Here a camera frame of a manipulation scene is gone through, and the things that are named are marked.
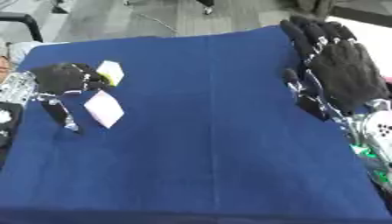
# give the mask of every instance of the robotic hand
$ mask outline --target robotic hand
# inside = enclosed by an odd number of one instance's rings
[[[80,133],[81,128],[60,101],[62,95],[107,88],[109,81],[85,64],[61,63],[11,73],[0,84],[0,148],[11,147],[29,100],[41,102],[61,127]]]
[[[283,82],[297,105],[332,119],[364,162],[369,177],[392,193],[392,108],[390,92],[367,50],[339,23],[291,17],[281,22],[300,57]]]

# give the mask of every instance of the chair leg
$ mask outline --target chair leg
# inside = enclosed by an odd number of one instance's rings
[[[204,14],[205,15],[210,15],[211,13],[214,12],[214,8],[213,7],[204,7]]]
[[[63,4],[63,3],[64,3],[64,0],[54,0],[52,13],[54,13],[54,14],[68,14],[68,12],[66,10],[59,7],[59,4]]]

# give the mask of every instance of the blue cloth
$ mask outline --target blue cloth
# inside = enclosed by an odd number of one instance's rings
[[[93,93],[63,97],[78,136],[31,103],[0,207],[389,218],[338,127],[294,106],[278,27],[41,46],[20,69],[104,60],[126,73],[109,91],[125,116],[104,129],[82,106]]]

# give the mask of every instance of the wire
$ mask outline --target wire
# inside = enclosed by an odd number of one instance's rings
[[[15,4],[17,1],[19,0],[3,0],[2,2],[0,1],[0,10]]]
[[[139,16],[139,17],[141,17],[141,18],[147,18],[147,19],[149,19],[149,20],[158,22],[159,24],[163,25],[164,27],[166,27],[167,29],[169,29],[171,32],[173,32],[173,33],[175,33],[175,34],[179,33],[176,29],[174,29],[173,27],[169,26],[168,24],[166,24],[166,23],[163,22],[162,20],[159,20],[159,19],[157,19],[157,18],[155,18],[155,17],[150,17],[150,16],[148,16],[148,15],[146,15],[146,14],[144,14],[144,13],[140,13],[140,12],[134,12],[134,13],[135,13],[136,16]]]
[[[142,18],[150,19],[152,21],[156,21],[156,22],[160,23],[161,25],[163,25],[164,27],[166,27],[167,29],[171,30],[172,32],[174,32],[176,34],[178,33],[176,29],[172,28],[171,26],[169,26],[168,24],[162,22],[161,20],[159,20],[157,18],[149,17],[149,16],[147,16],[146,14],[143,14],[143,13],[136,13],[136,15],[139,16],[139,17],[142,17]]]

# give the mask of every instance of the gray floor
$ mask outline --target gray floor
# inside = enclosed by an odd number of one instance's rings
[[[137,36],[193,36],[237,32],[275,25],[287,18],[290,0],[216,0],[212,15],[194,0],[66,0],[68,15],[51,13],[49,0],[19,0],[4,9],[32,14],[47,42],[86,41]],[[29,40],[21,24],[0,24],[10,42]]]
[[[392,0],[345,0],[338,2],[338,5],[359,11],[371,11],[388,16],[392,15]]]

